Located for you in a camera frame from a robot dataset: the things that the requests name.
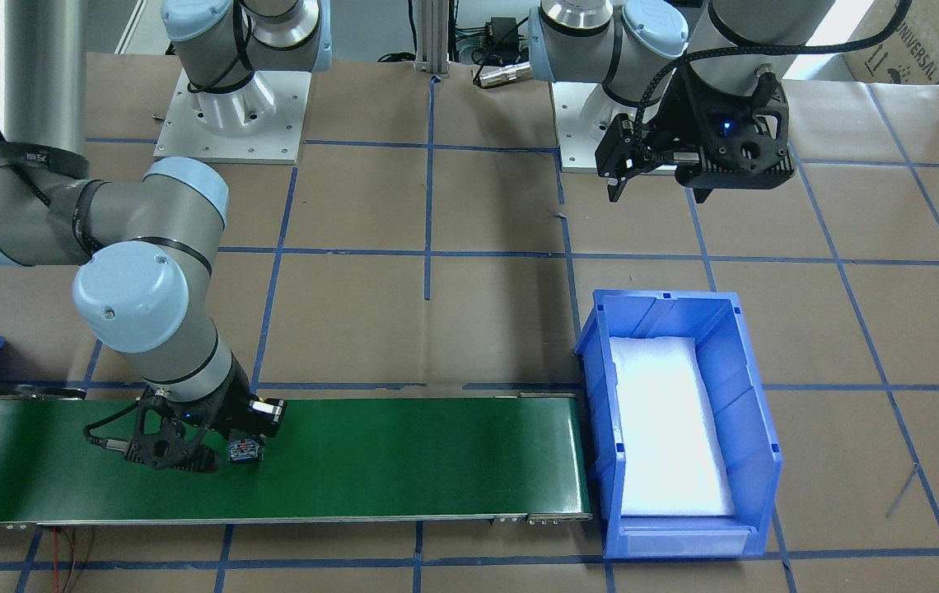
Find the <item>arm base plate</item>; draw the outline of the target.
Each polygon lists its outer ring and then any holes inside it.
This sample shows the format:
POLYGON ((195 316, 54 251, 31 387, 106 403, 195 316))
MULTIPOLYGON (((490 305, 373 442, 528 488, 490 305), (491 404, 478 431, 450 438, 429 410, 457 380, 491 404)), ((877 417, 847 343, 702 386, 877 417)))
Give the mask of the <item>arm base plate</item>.
POLYGON ((310 72, 255 72, 232 93, 191 93, 181 72, 153 155, 295 165, 311 79, 310 72))
POLYGON ((551 91, 563 171, 596 175, 595 152, 606 128, 634 108, 613 101, 600 83, 554 82, 551 91))

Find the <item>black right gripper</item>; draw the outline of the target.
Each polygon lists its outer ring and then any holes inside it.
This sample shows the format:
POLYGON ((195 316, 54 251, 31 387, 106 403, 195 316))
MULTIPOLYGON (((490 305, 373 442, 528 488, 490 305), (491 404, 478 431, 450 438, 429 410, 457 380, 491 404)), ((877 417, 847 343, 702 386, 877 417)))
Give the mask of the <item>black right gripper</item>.
POLYGON ((252 435, 273 438, 286 409, 286 400, 251 398, 246 372, 235 359, 221 385, 201 400, 179 403, 145 395, 122 457, 150 469, 210 474, 221 465, 220 454, 205 442, 210 432, 227 443, 252 435))

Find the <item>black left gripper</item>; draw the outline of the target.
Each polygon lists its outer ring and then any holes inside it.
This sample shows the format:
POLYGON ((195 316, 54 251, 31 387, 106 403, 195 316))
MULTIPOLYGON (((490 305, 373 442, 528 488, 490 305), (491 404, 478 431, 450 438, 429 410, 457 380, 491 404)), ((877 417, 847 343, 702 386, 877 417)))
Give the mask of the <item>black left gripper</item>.
POLYGON ((714 190, 771 190, 796 174, 788 149, 788 100, 774 72, 763 70, 748 94, 714 89, 678 68, 651 120, 651 151, 617 113, 595 150, 596 173, 617 203, 629 180, 662 165, 675 166, 678 184, 696 205, 714 190))

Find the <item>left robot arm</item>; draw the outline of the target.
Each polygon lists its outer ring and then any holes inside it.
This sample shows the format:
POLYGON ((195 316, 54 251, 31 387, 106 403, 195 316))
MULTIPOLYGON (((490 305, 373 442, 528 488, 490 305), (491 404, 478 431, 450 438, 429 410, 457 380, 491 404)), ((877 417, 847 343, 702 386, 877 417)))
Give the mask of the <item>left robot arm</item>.
POLYGON ((594 151, 616 202, 659 166, 697 203, 717 189, 771 190, 796 173, 782 77, 829 1, 542 1, 530 12, 530 67, 544 82, 597 83, 615 113, 594 151))

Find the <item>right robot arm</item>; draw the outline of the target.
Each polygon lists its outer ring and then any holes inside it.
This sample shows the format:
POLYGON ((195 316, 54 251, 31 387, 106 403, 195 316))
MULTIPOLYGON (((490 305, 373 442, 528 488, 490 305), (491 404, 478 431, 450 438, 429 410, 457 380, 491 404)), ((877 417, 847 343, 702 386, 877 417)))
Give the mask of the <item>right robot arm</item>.
POLYGON ((153 469, 260 462, 285 403, 262 399, 205 307, 229 190, 198 159, 166 156, 138 183, 90 176, 85 3, 0 1, 0 265, 75 265, 72 299, 145 380, 126 439, 93 446, 153 469))

